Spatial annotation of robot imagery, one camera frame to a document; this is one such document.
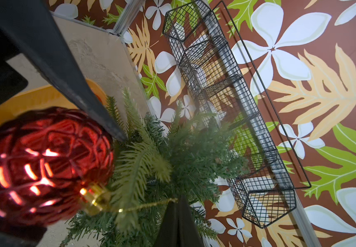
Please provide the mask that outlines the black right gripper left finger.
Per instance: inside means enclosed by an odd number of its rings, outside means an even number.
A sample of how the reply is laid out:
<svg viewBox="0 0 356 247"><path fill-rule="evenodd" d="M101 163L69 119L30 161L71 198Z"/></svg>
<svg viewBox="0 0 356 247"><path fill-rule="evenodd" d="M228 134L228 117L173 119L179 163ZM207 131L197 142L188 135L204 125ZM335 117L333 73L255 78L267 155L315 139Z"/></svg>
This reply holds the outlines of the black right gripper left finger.
<svg viewBox="0 0 356 247"><path fill-rule="evenodd" d="M112 137L126 135L88 86L48 7L42 1L0 1L0 105L28 81L8 60L23 54L76 107Z"/></svg>

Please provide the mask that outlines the large red glitter ball ornament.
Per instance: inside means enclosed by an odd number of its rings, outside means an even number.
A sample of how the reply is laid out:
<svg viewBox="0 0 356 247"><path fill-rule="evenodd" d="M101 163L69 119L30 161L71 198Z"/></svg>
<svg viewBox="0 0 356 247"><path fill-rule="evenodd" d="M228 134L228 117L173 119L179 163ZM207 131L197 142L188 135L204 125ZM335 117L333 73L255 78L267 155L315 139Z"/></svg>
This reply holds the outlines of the large red glitter ball ornament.
<svg viewBox="0 0 356 247"><path fill-rule="evenodd" d="M0 219L46 226L80 210L90 183L114 170L113 139L86 113L51 107L0 126Z"/></svg>

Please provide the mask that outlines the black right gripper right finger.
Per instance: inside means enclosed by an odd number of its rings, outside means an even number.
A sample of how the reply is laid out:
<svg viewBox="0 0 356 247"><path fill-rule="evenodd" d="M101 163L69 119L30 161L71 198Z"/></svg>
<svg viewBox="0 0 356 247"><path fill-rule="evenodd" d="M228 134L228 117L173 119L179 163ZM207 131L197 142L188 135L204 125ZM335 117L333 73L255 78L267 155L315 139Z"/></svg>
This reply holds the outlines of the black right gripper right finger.
<svg viewBox="0 0 356 247"><path fill-rule="evenodd" d="M165 211L155 247L202 247L191 208L184 195L178 202L170 202Z"/></svg>

